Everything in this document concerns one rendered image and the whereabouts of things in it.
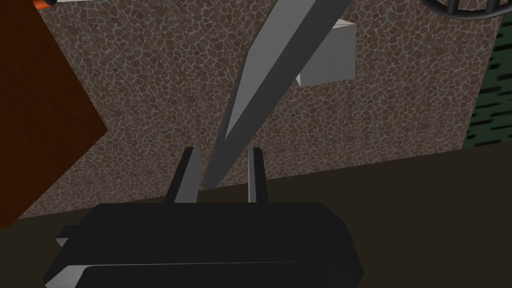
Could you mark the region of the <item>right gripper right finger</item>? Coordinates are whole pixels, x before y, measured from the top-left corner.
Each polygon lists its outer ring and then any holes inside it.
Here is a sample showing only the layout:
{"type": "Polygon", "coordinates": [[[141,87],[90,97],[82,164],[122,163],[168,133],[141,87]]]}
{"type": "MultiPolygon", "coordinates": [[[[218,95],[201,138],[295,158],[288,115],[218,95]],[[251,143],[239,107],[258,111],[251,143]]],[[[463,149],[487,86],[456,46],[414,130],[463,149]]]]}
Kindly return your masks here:
{"type": "Polygon", "coordinates": [[[248,150],[248,201],[268,203],[265,162],[263,150],[259,147],[248,150]]]}

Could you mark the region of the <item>grey table leg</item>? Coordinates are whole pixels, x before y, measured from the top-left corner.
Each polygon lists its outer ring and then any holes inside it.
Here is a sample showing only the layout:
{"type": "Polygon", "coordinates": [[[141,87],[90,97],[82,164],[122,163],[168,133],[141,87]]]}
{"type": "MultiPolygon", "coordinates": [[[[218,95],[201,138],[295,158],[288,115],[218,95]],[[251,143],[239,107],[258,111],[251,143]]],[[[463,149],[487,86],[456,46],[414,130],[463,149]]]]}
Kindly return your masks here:
{"type": "Polygon", "coordinates": [[[323,53],[352,1],[275,0],[241,62],[202,188],[221,183],[296,78],[334,79],[323,53]]]}

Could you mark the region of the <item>grey box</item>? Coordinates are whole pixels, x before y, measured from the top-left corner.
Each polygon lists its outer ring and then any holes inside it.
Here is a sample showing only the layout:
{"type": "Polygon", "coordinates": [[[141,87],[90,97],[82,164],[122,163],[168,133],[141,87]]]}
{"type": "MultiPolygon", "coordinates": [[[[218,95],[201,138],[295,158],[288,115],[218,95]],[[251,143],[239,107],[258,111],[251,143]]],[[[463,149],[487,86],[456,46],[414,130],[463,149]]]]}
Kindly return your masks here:
{"type": "Polygon", "coordinates": [[[339,19],[296,77],[301,88],[355,78],[356,25],[339,19]]]}

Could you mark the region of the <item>dark brown cabinet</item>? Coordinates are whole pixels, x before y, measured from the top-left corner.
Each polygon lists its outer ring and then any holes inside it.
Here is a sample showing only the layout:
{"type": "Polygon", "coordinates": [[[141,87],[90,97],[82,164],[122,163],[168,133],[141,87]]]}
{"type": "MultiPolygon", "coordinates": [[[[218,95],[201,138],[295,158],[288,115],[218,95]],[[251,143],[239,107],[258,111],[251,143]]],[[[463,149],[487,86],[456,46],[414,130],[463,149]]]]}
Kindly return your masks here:
{"type": "Polygon", "coordinates": [[[0,0],[0,228],[107,132],[31,0],[0,0]]]}

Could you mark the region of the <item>orange and white object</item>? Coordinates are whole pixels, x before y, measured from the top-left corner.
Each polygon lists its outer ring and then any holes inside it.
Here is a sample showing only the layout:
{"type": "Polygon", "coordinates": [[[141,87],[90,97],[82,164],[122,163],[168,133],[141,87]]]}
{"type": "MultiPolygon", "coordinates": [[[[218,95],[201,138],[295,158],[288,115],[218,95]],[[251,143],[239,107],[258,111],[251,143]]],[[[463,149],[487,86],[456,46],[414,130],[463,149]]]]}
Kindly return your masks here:
{"type": "Polygon", "coordinates": [[[33,4],[38,10],[42,10],[51,6],[54,6],[57,3],[66,3],[66,2],[81,2],[81,1],[91,1],[91,0],[32,0],[33,4]]]}

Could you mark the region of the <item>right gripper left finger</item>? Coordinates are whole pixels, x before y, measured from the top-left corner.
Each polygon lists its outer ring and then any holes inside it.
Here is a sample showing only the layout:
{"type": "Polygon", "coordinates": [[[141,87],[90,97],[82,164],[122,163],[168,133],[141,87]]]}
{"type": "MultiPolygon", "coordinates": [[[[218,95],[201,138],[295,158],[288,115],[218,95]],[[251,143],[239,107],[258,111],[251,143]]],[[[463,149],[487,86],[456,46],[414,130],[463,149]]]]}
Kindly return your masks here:
{"type": "Polygon", "coordinates": [[[196,203],[198,198],[202,161],[200,150],[187,147],[174,172],[164,198],[165,204],[196,203]]]}

